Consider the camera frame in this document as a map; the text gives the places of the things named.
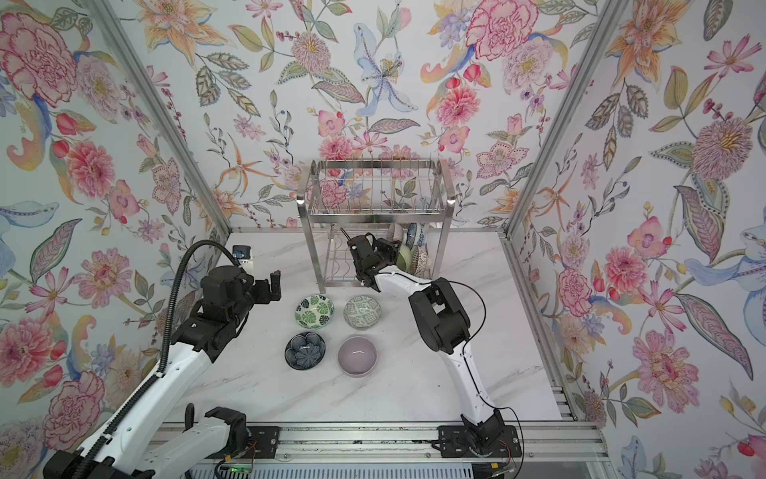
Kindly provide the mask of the light green bowl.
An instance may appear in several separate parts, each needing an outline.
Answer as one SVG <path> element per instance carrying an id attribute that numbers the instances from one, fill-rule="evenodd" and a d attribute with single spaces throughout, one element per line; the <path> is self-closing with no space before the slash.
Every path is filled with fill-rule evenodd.
<path id="1" fill-rule="evenodd" d="M 401 271 L 412 273 L 414 265 L 413 253 L 412 249 L 407 247 L 407 245 L 401 245 L 399 247 L 396 265 Z"/>

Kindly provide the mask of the blue floral bowl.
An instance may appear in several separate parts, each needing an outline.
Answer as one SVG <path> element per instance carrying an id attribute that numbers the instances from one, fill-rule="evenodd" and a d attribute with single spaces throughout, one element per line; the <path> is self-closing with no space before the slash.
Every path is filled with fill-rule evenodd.
<path id="1" fill-rule="evenodd" d="M 405 245 L 408 249 L 423 247 L 427 243 L 426 227 L 421 223 L 412 223 L 408 226 L 405 236 Z"/>

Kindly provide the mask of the green leaf pattern bowl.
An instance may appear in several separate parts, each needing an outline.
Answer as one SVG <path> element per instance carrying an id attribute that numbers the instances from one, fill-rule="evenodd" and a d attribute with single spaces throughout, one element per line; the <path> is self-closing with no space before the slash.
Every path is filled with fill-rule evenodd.
<path id="1" fill-rule="evenodd" d="M 296 307 L 294 319 L 305 329 L 323 329 L 335 313 L 333 301 L 326 295 L 310 295 Z"/>

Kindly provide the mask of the green white patterned bowl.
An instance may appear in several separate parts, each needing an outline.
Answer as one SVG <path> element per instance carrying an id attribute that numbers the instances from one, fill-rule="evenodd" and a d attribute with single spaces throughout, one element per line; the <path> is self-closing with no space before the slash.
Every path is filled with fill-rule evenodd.
<path id="1" fill-rule="evenodd" d="M 379 323 L 383 315 L 381 304 L 369 295 L 357 295 L 343 309 L 345 322 L 357 331 L 367 331 Z"/>

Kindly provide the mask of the purple ribbed bowl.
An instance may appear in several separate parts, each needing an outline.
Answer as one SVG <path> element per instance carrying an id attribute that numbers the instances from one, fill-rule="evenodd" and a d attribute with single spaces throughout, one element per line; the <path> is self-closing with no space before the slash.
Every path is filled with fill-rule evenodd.
<path id="1" fill-rule="evenodd" d="M 403 225 L 390 224 L 387 231 L 387 239 L 392 241 L 392 243 L 399 243 L 399 245 L 404 245 L 406 241 L 406 233 Z"/>

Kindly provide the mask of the brown white patterned bowl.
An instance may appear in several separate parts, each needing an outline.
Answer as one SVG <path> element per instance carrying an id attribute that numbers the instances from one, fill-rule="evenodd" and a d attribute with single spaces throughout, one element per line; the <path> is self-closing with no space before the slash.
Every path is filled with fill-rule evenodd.
<path id="1" fill-rule="evenodd" d="M 430 255 L 426 247 L 413 247 L 410 273 L 415 277 L 421 277 L 421 279 L 430 279 Z"/>

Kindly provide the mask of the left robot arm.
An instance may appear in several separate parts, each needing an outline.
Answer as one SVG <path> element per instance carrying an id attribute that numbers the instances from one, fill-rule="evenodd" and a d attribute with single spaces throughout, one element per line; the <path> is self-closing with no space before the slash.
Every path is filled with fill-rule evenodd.
<path id="1" fill-rule="evenodd" d="M 203 297 L 171 337 L 167 355 L 103 427 L 74 452 L 57 452 L 46 478 L 180 478 L 203 459 L 244 453 L 253 444 L 244 413 L 217 406 L 165 444 L 149 444 L 175 404 L 236 339 L 256 305 L 281 299 L 281 273 L 255 279 L 240 267 L 215 267 Z"/>

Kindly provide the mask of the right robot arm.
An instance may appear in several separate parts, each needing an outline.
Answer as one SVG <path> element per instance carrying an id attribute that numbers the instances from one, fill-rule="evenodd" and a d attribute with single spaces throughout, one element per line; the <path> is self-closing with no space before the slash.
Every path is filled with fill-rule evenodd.
<path id="1" fill-rule="evenodd" d="M 361 285 L 405 299 L 410 305 L 417 331 L 436 352 L 452 380 L 460 404 L 462 424 L 440 429 L 439 444 L 444 457 L 491 457 L 501 448 L 508 461 L 524 458 L 524 434 L 518 417 L 508 425 L 502 407 L 490 403 L 471 345 L 475 333 L 453 287 L 444 277 L 420 279 L 397 267 L 401 243 L 378 239 L 371 233 L 347 236 L 355 277 Z"/>

